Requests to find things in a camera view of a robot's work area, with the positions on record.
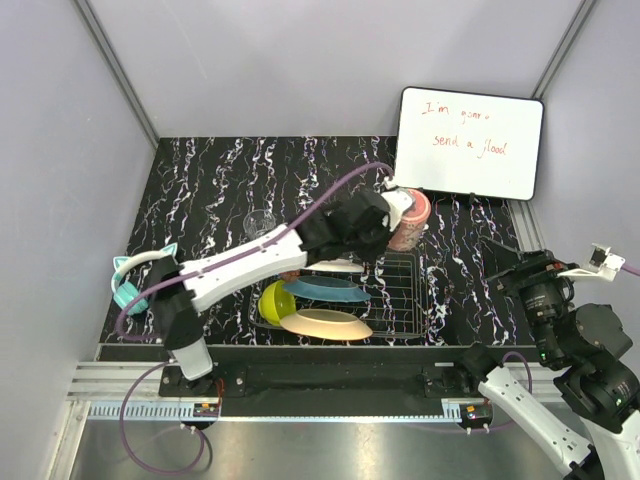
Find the white watermelon pattern plate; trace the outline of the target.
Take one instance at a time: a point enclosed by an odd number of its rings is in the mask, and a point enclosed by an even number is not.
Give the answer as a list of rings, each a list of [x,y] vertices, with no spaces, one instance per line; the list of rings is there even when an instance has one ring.
[[[324,260],[309,265],[307,270],[333,273],[362,273],[364,267],[349,259]]]

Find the pink ceramic mug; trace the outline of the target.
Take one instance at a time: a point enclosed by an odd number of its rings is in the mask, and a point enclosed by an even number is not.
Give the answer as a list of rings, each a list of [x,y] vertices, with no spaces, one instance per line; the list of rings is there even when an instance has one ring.
[[[407,252],[417,246],[431,214],[431,203],[425,194],[416,189],[400,188],[412,199],[410,208],[403,212],[398,229],[389,242],[389,248]]]

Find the teal scalloped plate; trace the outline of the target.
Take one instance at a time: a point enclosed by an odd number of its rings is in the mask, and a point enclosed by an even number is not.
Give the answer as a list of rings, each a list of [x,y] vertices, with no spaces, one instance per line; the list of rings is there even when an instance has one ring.
[[[285,282],[282,288],[294,296],[323,302],[358,303],[371,298],[354,282],[333,277],[300,276]]]

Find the orange bird pattern plate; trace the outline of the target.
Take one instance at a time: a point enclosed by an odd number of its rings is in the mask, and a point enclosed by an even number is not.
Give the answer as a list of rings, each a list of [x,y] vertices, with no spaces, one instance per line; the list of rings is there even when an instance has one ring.
[[[358,341],[371,337],[372,329],[355,315],[328,309],[301,309],[280,320],[292,333],[335,341]]]

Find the clear drinking glass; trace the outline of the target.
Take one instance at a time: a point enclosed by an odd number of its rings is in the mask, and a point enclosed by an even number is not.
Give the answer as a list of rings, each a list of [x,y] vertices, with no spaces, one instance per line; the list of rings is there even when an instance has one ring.
[[[243,228],[250,241],[269,233],[276,227],[276,218],[269,210],[256,209],[249,212],[243,220]]]

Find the yellow green bowl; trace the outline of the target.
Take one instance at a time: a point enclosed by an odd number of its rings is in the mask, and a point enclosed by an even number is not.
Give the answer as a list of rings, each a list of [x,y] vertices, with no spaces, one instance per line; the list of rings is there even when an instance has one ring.
[[[293,294],[284,289],[284,285],[283,280],[271,283],[265,288],[258,301],[259,314],[273,326],[279,326],[284,317],[297,311],[296,299]]]

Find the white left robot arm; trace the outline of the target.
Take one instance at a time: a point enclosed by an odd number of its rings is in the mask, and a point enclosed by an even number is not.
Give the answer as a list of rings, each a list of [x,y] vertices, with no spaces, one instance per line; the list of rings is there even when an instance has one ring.
[[[396,189],[371,190],[327,206],[224,253],[179,263],[157,261],[147,295],[162,343],[181,370],[181,384],[196,396],[215,386],[216,372],[203,334],[201,312],[224,297],[273,275],[295,270],[353,270],[346,255],[364,262],[381,256],[413,201]]]

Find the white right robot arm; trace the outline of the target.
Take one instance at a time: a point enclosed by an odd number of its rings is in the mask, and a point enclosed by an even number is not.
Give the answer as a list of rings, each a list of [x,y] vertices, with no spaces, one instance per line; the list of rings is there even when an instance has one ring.
[[[611,306],[572,305],[575,281],[611,282],[624,258],[598,244],[584,265],[488,237],[482,247],[490,257],[486,281],[521,303],[541,365],[558,372],[553,384],[589,435],[562,423],[484,345],[472,345],[455,362],[457,390],[503,410],[566,479],[638,478],[639,379],[621,361],[633,342]]]

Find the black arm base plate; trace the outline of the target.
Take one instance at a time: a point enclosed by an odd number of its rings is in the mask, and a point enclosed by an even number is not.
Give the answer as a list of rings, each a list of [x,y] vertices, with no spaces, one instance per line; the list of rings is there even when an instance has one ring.
[[[504,351],[469,347],[319,347],[215,346],[208,349],[213,370],[188,380],[177,366],[161,373],[162,397],[206,397],[222,393],[243,398],[264,392],[399,392],[439,397],[466,394],[471,381],[458,374],[459,364],[472,371],[497,364]]]

